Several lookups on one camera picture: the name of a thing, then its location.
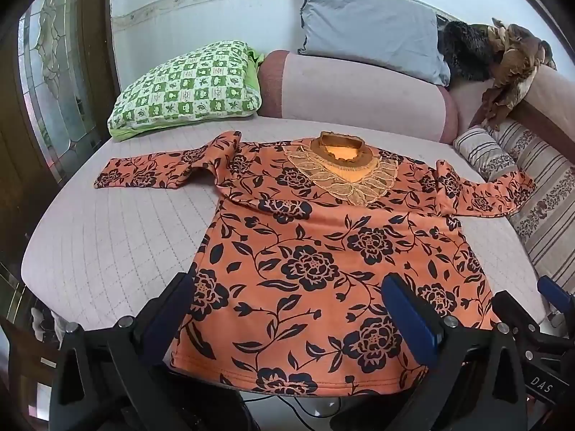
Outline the grey pillow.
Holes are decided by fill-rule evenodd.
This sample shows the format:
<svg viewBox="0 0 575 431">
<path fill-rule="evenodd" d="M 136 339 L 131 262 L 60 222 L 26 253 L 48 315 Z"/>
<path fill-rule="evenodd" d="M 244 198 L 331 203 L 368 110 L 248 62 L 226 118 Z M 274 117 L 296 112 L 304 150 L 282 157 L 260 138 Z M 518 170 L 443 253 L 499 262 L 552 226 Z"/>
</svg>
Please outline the grey pillow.
<svg viewBox="0 0 575 431">
<path fill-rule="evenodd" d="M 438 19 L 412 0 L 303 0 L 298 52 L 376 65 L 446 87 Z"/>
</svg>

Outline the black furry garment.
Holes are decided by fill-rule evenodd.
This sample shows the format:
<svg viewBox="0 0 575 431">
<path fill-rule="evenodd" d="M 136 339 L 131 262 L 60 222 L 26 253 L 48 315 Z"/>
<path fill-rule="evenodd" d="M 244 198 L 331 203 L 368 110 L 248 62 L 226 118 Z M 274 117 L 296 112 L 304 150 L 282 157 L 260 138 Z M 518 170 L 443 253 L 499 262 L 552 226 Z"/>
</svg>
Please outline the black furry garment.
<svg viewBox="0 0 575 431">
<path fill-rule="evenodd" d="M 496 58 L 486 24 L 448 22 L 438 33 L 438 49 L 443 55 L 451 81 L 486 81 Z"/>
</svg>

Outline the orange black floral blouse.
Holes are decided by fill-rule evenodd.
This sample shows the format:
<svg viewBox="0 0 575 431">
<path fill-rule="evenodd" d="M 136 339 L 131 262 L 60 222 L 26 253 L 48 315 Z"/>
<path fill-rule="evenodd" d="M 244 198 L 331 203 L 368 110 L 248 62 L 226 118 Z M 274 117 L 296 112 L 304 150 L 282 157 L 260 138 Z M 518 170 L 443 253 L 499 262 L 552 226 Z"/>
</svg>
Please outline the orange black floral blouse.
<svg viewBox="0 0 575 431">
<path fill-rule="evenodd" d="M 393 394 L 424 376 L 380 294 L 390 273 L 438 315 L 490 327 L 492 292 L 460 220 L 515 213 L 534 190 L 518 170 L 475 183 L 356 136 L 255 143 L 236 131 L 111 159 L 96 187 L 175 189 L 197 169 L 218 202 L 171 367 L 282 395 Z"/>
</svg>

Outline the green white checkered pillow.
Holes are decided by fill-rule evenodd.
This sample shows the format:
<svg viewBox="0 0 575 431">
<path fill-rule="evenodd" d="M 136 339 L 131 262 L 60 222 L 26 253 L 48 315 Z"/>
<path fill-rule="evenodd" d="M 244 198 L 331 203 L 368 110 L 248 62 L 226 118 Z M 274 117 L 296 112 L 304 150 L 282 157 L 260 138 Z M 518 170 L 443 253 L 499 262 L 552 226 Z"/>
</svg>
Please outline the green white checkered pillow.
<svg viewBox="0 0 575 431">
<path fill-rule="evenodd" d="M 264 59 L 241 40 L 212 42 L 174 57 L 121 92 L 108 131 L 124 141 L 158 129 L 249 117 L 262 105 L 258 71 Z"/>
</svg>

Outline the pink bolster cushion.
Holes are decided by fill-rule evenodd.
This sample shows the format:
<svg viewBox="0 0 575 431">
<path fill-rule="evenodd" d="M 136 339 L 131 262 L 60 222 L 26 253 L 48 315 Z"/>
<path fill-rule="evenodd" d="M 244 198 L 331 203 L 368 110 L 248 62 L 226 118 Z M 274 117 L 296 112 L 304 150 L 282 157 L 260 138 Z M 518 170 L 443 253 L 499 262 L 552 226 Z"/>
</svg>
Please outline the pink bolster cushion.
<svg viewBox="0 0 575 431">
<path fill-rule="evenodd" d="M 270 52 L 259 67 L 258 114 L 396 133 L 450 144 L 458 135 L 447 89 L 386 68 L 294 52 Z"/>
</svg>

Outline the wooden stained glass door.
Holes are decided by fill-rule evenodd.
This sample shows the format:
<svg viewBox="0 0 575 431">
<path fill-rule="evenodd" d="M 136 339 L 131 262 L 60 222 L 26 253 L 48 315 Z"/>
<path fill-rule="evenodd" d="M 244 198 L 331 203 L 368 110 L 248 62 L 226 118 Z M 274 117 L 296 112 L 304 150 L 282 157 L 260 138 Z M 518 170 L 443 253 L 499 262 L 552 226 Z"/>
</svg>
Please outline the wooden stained glass door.
<svg viewBox="0 0 575 431">
<path fill-rule="evenodd" d="M 110 0 L 22 0 L 1 25 L 1 305 L 29 290 L 86 328 L 110 323 L 112 261 L 93 189 L 119 92 Z"/>
</svg>

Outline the brown crumpled cloth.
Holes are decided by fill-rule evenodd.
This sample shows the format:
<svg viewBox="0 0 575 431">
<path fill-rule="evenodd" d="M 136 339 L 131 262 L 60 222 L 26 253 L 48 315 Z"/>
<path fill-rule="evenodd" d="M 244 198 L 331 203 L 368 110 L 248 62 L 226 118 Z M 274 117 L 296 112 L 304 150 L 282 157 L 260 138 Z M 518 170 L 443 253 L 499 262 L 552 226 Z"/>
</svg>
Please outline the brown crumpled cloth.
<svg viewBox="0 0 575 431">
<path fill-rule="evenodd" d="M 493 129 L 523 101 L 541 66 L 557 69 L 549 43 L 528 29 L 493 19 L 487 29 L 491 47 L 500 56 L 492 69 L 492 86 L 482 95 L 482 126 Z"/>
</svg>

